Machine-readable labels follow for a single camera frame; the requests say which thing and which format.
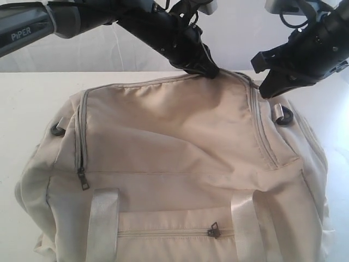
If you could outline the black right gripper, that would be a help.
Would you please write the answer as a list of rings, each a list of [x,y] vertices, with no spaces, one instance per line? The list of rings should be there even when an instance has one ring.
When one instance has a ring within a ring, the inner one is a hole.
[[[308,25],[287,45],[260,51],[251,59],[255,73],[269,70],[259,86],[264,99],[313,85],[348,66],[348,1],[336,8],[323,1],[296,3]]]

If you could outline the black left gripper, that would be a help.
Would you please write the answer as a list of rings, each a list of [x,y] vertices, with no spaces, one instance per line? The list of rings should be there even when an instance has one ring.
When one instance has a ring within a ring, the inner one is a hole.
[[[156,1],[117,1],[122,16],[117,24],[188,74],[209,79],[218,76],[220,68],[212,62],[202,30],[196,25],[198,9],[205,1],[179,1],[170,11],[169,1],[161,7]]]

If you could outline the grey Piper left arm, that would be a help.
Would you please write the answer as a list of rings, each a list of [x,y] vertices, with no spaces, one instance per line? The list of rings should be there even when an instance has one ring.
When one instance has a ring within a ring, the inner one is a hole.
[[[99,26],[118,24],[169,63],[188,74],[215,78],[220,69],[197,25],[199,13],[213,14],[216,1],[48,1],[1,5],[1,55],[48,35],[70,39]]]

